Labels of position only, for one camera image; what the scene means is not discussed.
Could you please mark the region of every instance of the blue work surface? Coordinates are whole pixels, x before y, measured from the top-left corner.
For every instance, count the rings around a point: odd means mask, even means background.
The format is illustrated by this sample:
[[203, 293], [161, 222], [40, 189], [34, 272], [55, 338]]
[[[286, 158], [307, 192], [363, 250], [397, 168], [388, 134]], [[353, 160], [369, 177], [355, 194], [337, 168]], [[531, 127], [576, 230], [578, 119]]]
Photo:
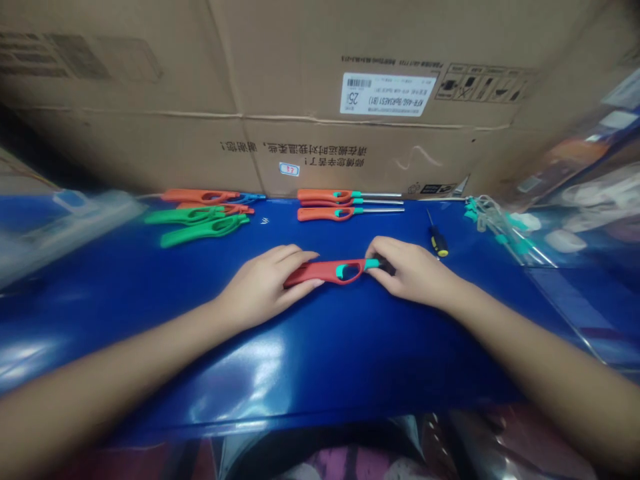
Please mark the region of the blue work surface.
[[[40, 289], [2, 299], [0, 393], [214, 298], [246, 260], [275, 245], [296, 243], [320, 260], [362, 258], [376, 235], [426, 247], [427, 207], [449, 242], [447, 266], [584, 348], [492, 235], [463, 218], [463, 202], [410, 201], [404, 213], [340, 223], [299, 223], [293, 200], [254, 207], [251, 223], [228, 237], [167, 250], [161, 234], [180, 226], [132, 221], [42, 270]], [[216, 348], [132, 414], [116, 438], [146, 443], [520, 398], [456, 322], [364, 275], [325, 284]]]

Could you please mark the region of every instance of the barcode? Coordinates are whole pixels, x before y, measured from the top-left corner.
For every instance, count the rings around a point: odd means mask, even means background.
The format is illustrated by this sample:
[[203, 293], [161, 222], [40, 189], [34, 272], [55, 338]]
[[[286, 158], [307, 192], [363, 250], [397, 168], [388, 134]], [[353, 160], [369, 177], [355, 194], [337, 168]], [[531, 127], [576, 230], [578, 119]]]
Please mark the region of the barcode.
[[371, 80], [366, 79], [349, 79], [347, 80], [348, 87], [370, 87]]
[[524, 182], [522, 182], [520, 185], [518, 185], [517, 189], [522, 193], [527, 193], [536, 185], [538, 185], [538, 183], [540, 182], [542, 182], [542, 180], [540, 180], [537, 177], [529, 177], [528, 179], [524, 180]]

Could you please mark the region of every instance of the cardboard seam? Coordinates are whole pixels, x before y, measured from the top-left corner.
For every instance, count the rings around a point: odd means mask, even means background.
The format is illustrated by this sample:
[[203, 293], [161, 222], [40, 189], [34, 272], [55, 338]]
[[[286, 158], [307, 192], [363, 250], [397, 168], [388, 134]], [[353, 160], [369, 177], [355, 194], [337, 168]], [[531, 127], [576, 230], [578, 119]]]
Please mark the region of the cardboard seam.
[[241, 113], [204, 113], [204, 112], [182, 112], [182, 111], [125, 111], [106, 110], [94, 108], [71, 107], [44, 107], [44, 106], [24, 106], [14, 107], [16, 111], [57, 111], [64, 113], [76, 112], [98, 113], [104, 115], [141, 115], [149, 117], [175, 117], [187, 119], [210, 119], [210, 120], [257, 120], [272, 122], [304, 122], [316, 123], [318, 125], [370, 125], [374, 127], [400, 127], [400, 128], [421, 128], [421, 129], [448, 129], [448, 130], [473, 130], [473, 131], [498, 131], [511, 128], [512, 122], [496, 125], [494, 127], [480, 127], [478, 125], [446, 124], [446, 123], [396, 123], [375, 120], [328, 120], [315, 117], [297, 117], [292, 115], [243, 115]]

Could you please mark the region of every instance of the shipping label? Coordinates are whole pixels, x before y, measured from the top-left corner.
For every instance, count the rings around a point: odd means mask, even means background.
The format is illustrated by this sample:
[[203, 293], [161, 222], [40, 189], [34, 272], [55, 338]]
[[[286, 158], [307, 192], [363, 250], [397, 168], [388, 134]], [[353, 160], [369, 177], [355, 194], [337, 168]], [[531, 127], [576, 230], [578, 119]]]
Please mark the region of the shipping label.
[[437, 77], [345, 73], [340, 113], [419, 117]]

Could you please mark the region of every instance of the green plastic handle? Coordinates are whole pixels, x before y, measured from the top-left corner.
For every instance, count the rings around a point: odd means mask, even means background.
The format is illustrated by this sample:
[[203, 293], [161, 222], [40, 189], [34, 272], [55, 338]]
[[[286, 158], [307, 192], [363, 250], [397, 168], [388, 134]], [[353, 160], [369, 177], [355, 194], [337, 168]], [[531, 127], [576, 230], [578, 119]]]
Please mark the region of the green plastic handle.
[[223, 218], [224, 216], [224, 210], [216, 205], [214, 207], [196, 209], [155, 211], [145, 217], [145, 223], [148, 225], [160, 225], [162, 223], [198, 225], [216, 218]]
[[160, 238], [160, 246], [162, 248], [169, 248], [199, 238], [224, 237], [237, 230], [240, 225], [248, 222], [249, 219], [247, 216], [241, 214], [202, 223], [182, 230], [176, 230], [164, 234], [162, 238]]

